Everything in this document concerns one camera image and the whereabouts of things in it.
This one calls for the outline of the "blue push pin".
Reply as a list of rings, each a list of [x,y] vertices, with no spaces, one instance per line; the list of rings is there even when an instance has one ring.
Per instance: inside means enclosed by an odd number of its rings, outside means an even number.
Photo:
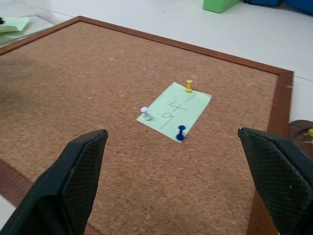
[[[178,132],[178,134],[176,135],[176,139],[177,139],[178,141],[183,141],[183,140],[184,140],[183,131],[186,129],[186,127],[185,127],[184,125],[180,125],[180,126],[178,127],[178,129],[179,129],[179,132]]]

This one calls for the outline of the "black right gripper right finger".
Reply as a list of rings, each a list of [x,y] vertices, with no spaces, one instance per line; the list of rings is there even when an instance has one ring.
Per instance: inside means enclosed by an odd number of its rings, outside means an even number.
[[[280,235],[313,235],[313,161],[291,140],[240,127],[255,187]]]

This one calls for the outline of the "cork board with wooden frame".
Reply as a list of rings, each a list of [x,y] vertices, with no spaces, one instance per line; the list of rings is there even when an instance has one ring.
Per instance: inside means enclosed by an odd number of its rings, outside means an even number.
[[[277,235],[239,127],[289,133],[292,71],[76,17],[0,48],[0,194],[17,205],[107,129],[88,235]],[[183,142],[136,119],[172,83],[212,100]]]

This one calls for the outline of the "green note pile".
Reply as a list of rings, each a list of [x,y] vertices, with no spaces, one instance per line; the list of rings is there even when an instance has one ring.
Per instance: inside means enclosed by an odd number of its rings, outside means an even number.
[[[1,18],[0,33],[21,32],[30,22],[30,17]]]

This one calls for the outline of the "blue boxing glove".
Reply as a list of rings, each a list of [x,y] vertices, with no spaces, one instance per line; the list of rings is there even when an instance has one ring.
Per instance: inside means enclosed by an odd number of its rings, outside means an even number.
[[[313,16],[313,0],[243,0],[243,2],[266,7],[286,6]]]

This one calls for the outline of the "green foam block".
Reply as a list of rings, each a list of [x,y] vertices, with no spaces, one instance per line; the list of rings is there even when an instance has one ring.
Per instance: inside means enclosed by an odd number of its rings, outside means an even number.
[[[214,13],[222,13],[242,0],[203,0],[202,8]]]

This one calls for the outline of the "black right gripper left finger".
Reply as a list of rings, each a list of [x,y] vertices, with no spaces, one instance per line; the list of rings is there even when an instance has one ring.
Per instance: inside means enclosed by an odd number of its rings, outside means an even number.
[[[0,235],[101,235],[88,225],[108,132],[71,140],[34,182],[0,160],[0,195],[15,210]]]

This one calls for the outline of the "brown wooden dish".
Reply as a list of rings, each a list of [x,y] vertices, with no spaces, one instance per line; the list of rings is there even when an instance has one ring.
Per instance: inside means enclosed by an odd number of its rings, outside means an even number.
[[[296,120],[289,126],[289,138],[313,161],[313,137],[308,135],[308,130],[313,129],[313,121]]]

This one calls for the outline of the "clear plastic tray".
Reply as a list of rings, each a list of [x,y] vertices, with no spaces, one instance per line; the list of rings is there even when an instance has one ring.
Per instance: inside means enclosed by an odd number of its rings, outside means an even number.
[[[0,19],[30,17],[30,22],[23,31],[0,33],[0,48],[73,18],[52,10],[50,2],[51,0],[0,0]]]

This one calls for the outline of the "green paper note with numbers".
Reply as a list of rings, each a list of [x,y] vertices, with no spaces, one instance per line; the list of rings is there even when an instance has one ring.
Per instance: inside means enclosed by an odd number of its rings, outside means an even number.
[[[143,114],[136,120],[180,142],[176,139],[178,127],[180,125],[186,127],[183,131],[183,135],[186,136],[211,98],[212,95],[197,91],[188,93],[184,86],[174,82],[148,107],[148,112],[153,116],[152,120],[145,120]]]

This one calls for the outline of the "white push pin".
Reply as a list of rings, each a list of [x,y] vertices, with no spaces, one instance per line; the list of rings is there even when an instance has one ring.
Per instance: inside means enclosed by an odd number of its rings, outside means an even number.
[[[153,116],[148,112],[147,107],[142,107],[140,110],[141,110],[145,120],[147,120],[147,121],[152,120]]]

